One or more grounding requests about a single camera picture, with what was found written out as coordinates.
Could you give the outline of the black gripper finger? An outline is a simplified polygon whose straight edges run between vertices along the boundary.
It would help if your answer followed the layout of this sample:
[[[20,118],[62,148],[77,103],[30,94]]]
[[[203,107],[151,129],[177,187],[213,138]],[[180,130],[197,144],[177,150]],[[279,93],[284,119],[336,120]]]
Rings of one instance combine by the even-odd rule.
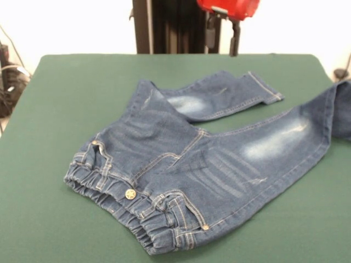
[[[239,20],[231,20],[231,23],[233,28],[233,36],[230,41],[229,55],[231,57],[235,57],[238,55],[238,51],[239,51],[241,27],[240,27]]]
[[[213,13],[208,14],[207,25],[206,25],[206,46],[207,48],[214,48],[216,38],[215,28],[216,16]]]

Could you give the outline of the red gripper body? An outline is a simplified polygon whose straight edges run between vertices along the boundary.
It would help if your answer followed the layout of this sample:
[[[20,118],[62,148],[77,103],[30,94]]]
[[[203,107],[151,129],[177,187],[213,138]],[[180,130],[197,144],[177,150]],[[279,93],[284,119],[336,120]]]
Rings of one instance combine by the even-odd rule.
[[[254,16],[259,0],[197,0],[197,4],[206,12],[244,21]]]

